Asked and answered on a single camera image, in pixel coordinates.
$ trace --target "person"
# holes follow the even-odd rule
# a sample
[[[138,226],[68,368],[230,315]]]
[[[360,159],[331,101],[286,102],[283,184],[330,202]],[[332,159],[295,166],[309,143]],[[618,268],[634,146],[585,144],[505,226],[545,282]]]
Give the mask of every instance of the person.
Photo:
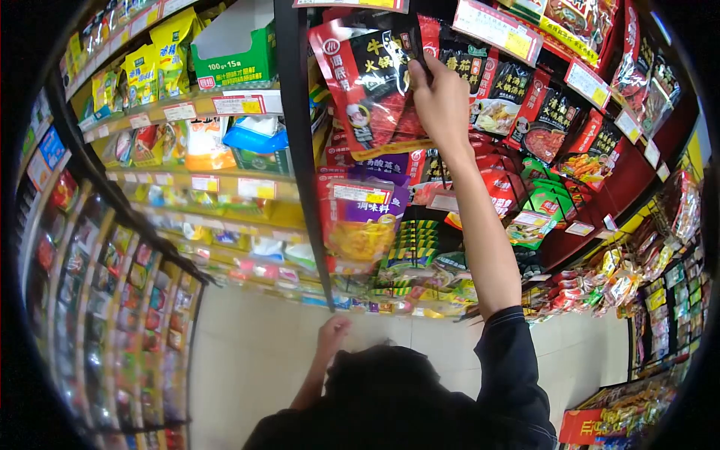
[[[482,365],[477,400],[439,383],[426,356],[400,346],[339,351],[351,321],[320,328],[315,358],[289,409],[258,423],[246,449],[554,449],[546,393],[521,307],[513,250],[469,143],[469,85],[431,55],[433,81],[409,69],[420,121],[452,173],[465,253],[485,319],[474,349]],[[328,381],[322,396],[325,370]]]

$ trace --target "yellow packet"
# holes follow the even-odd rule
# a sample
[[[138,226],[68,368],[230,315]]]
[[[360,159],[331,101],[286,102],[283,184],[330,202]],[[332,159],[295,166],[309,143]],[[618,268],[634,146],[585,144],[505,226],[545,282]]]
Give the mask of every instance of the yellow packet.
[[[127,72],[130,87],[130,108],[148,104],[158,99],[155,45],[143,45],[125,56],[123,68]]]
[[[190,89],[188,58],[190,42],[200,33],[195,10],[188,8],[150,30],[158,61],[159,99],[186,94]]]

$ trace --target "hand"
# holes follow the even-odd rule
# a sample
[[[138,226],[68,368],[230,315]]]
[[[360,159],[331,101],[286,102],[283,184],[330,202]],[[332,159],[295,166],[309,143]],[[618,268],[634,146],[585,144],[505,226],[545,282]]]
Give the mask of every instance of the hand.
[[[418,61],[408,63],[420,123],[445,162],[458,167],[468,163],[474,166],[474,151],[467,137],[470,85],[427,52],[425,62],[434,77],[431,85]]]
[[[325,325],[318,330],[318,349],[315,351],[315,358],[327,365],[340,350],[340,345],[350,333],[352,325],[352,321],[341,314],[336,314],[325,322]]]

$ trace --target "green cardboard box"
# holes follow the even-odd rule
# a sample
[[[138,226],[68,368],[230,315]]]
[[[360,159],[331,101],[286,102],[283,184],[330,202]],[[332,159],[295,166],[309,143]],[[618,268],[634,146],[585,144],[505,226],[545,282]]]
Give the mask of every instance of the green cardboard box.
[[[276,75],[272,6],[268,1],[238,1],[197,35],[191,48],[200,89],[270,87]]]

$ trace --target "white tiled floor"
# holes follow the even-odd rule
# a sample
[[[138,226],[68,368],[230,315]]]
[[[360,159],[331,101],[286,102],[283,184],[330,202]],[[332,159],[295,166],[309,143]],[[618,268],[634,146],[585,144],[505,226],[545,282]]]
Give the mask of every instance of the white tiled floor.
[[[191,445],[238,449],[258,420],[287,408],[305,378],[318,328],[330,317],[320,307],[249,297],[232,287],[206,289],[199,313],[191,367]],[[344,348],[362,350],[384,338],[429,356],[450,390],[476,397],[480,362],[472,352],[482,324],[351,315]],[[562,414],[599,386],[626,381],[625,320],[568,314],[536,325],[531,334],[540,386],[559,431]]]

